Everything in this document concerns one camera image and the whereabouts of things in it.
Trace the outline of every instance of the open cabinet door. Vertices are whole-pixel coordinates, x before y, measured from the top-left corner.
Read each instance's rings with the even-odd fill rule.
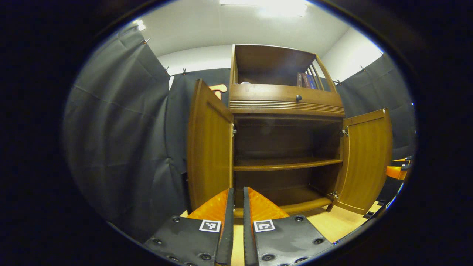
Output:
[[[366,214],[386,181],[391,162],[393,131],[387,108],[343,120],[343,166],[335,205]]]
[[[192,210],[232,187],[233,115],[202,81],[195,83],[187,133]]]

